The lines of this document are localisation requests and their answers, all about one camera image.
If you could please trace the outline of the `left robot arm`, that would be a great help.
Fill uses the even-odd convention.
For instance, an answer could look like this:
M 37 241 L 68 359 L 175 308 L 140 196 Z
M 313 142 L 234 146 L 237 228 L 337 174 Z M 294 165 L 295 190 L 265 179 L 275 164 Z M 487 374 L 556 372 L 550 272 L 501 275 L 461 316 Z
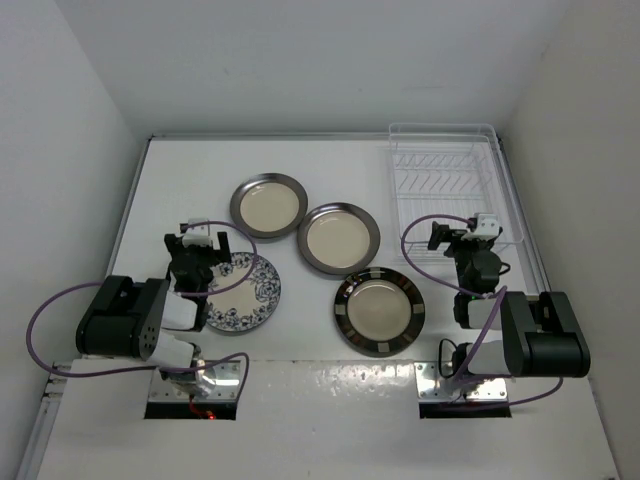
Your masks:
M 227 234 L 167 234 L 171 257 L 166 277 L 136 282 L 127 276 L 105 279 L 76 330 L 85 355 L 128 357 L 161 369 L 161 378 L 183 392 L 203 398 L 214 389 L 214 371 L 205 368 L 201 349 L 179 340 L 174 331 L 199 332 L 211 306 L 203 294 L 213 285 L 213 268 L 231 261 Z

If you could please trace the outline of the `brown striped rim plate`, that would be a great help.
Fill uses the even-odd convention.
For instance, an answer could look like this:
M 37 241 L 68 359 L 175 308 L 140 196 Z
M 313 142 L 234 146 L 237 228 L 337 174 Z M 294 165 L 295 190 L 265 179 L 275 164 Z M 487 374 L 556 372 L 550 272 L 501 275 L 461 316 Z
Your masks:
M 333 315 L 337 330 L 351 348 L 370 357 L 390 357 L 418 339 L 426 306 L 407 276 L 386 267 L 368 267 L 342 281 L 334 297 Z

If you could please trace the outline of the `blue floral plate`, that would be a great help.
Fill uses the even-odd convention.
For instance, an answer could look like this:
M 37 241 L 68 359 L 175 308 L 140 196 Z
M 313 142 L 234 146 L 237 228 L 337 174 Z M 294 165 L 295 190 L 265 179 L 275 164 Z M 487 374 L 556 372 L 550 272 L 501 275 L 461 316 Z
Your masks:
M 281 296 L 281 280 L 276 268 L 264 257 L 251 252 L 234 252 L 230 263 L 212 268 L 211 290 L 226 288 L 250 275 L 237 287 L 209 296 L 207 325 L 225 334 L 244 334 L 265 323 L 276 310 Z

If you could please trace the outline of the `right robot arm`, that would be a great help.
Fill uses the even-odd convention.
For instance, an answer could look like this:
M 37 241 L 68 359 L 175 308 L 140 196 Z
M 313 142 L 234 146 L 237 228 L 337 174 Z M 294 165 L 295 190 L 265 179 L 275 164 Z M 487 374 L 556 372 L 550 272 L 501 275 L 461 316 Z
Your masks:
M 582 378 L 591 355 L 568 296 L 544 291 L 528 296 L 498 286 L 507 270 L 493 251 L 501 229 L 480 231 L 474 220 L 466 229 L 432 223 L 427 247 L 445 244 L 444 256 L 454 260 L 458 293 L 454 320 L 477 330 L 472 343 L 456 347 L 449 378 L 460 385 L 481 378 Z

